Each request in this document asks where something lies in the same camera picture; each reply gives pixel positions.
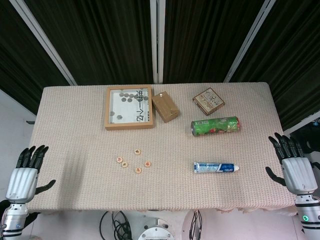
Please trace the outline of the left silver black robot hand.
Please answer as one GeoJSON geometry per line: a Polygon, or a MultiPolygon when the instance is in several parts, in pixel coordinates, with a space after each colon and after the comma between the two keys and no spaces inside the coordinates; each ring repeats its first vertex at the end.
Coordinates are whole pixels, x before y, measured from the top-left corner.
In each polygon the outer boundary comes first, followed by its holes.
{"type": "Polygon", "coordinates": [[[41,145],[25,148],[20,153],[5,195],[6,200],[11,204],[29,203],[35,195],[49,190],[56,183],[53,179],[44,186],[37,186],[39,173],[48,150],[47,146],[41,145]]]}

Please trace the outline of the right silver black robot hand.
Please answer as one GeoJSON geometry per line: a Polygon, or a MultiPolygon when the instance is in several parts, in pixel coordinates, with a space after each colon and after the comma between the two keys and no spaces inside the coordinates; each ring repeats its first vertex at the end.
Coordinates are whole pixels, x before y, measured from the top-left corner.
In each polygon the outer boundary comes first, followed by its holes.
{"type": "Polygon", "coordinates": [[[283,177],[279,177],[271,170],[265,167],[268,176],[276,183],[286,187],[294,195],[309,195],[318,189],[316,177],[313,168],[319,168],[319,162],[311,162],[303,152],[300,143],[293,137],[287,137],[274,134],[269,136],[276,156],[279,160],[283,177]]]}

